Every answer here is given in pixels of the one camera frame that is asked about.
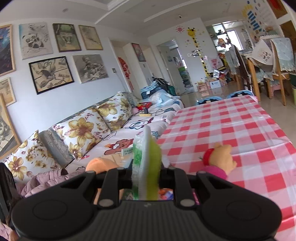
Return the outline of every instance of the doorway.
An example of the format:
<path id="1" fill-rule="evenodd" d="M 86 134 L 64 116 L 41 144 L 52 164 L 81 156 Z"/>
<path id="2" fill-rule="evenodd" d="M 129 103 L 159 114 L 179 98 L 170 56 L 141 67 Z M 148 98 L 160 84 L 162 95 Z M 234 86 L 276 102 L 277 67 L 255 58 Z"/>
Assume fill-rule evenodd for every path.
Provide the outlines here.
<path id="1" fill-rule="evenodd" d="M 166 66 L 172 84 L 179 94 L 194 92 L 186 63 L 179 52 L 176 40 L 172 39 L 157 46 L 160 56 Z"/>
<path id="2" fill-rule="evenodd" d="M 137 80 L 132 72 L 131 66 L 128 62 L 128 59 L 126 57 L 126 54 L 123 50 L 123 47 L 128 44 L 128 42 L 122 42 L 122 41 L 116 41 L 111 40 L 111 44 L 113 46 L 115 55 L 117 56 L 119 65 L 121 66 L 121 69 L 125 75 L 126 81 L 132 90 L 133 94 L 137 96 L 138 98 L 142 99 L 141 91 L 139 88 L 139 85 L 137 83 Z"/>

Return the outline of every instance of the giraffe wall sticker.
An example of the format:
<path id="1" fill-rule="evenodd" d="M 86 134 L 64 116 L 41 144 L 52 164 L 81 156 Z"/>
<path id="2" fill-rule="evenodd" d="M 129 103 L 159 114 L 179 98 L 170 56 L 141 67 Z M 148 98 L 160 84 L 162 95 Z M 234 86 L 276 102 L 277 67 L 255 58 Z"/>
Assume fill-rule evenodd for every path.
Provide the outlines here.
<path id="1" fill-rule="evenodd" d="M 196 35 L 196 30 L 195 30 L 195 28 L 188 28 L 187 33 L 193 39 L 193 42 L 194 42 L 194 45 L 196 46 L 196 48 L 200 49 L 199 46 L 198 46 L 198 43 L 196 41 L 196 36 L 195 36 Z M 207 66 L 206 66 L 205 61 L 204 61 L 204 56 L 202 55 L 200 50 L 198 51 L 198 53 L 200 54 L 200 60 L 202 62 L 202 66 L 205 69 L 205 75 L 206 75 L 206 77 L 209 77 L 210 74 L 209 74 L 209 72 L 207 70 Z"/>

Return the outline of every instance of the plastic bag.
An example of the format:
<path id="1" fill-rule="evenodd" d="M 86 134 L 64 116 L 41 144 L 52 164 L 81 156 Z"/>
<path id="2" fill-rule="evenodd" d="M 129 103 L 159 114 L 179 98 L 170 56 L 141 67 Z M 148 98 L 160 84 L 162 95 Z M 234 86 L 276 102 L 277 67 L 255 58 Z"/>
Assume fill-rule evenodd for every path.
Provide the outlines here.
<path id="1" fill-rule="evenodd" d="M 180 96 L 172 96 L 165 90 L 159 90 L 151 95 L 148 99 L 145 99 L 145 101 L 152 102 L 152 104 L 156 107 L 162 107 L 173 104 L 176 99 L 180 99 Z"/>

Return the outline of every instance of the panda drawing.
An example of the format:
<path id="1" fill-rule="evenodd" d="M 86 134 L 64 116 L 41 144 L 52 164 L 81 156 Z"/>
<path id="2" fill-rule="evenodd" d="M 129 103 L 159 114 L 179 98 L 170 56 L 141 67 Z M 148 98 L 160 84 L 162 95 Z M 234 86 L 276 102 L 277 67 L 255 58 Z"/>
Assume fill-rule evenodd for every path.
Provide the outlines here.
<path id="1" fill-rule="evenodd" d="M 27 34 L 23 36 L 23 40 L 28 45 L 28 52 L 31 49 L 40 49 L 44 47 L 43 42 L 39 39 L 37 34 Z"/>

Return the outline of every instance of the floral cushion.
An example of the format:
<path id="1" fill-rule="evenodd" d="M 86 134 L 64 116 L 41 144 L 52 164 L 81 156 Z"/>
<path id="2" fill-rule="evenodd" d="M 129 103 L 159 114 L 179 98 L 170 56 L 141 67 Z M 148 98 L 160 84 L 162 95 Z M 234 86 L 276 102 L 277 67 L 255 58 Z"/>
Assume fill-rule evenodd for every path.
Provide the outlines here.
<path id="1" fill-rule="evenodd" d="M 132 116 L 131 109 L 129 101 L 122 93 L 118 93 L 97 107 L 99 114 L 112 131 L 119 130 L 124 126 Z"/>
<path id="2" fill-rule="evenodd" d="M 33 176 L 59 168 L 39 139 L 38 130 L 4 160 L 16 183 L 27 183 Z"/>
<path id="3" fill-rule="evenodd" d="M 137 98 L 136 96 L 134 96 L 134 94 L 131 92 L 124 92 L 123 94 L 128 99 L 132 108 L 136 107 L 138 105 L 138 103 L 141 102 L 141 100 L 139 98 Z"/>
<path id="4" fill-rule="evenodd" d="M 63 123 L 52 126 L 69 147 L 75 159 L 81 159 L 111 131 L 95 108 L 90 108 Z"/>

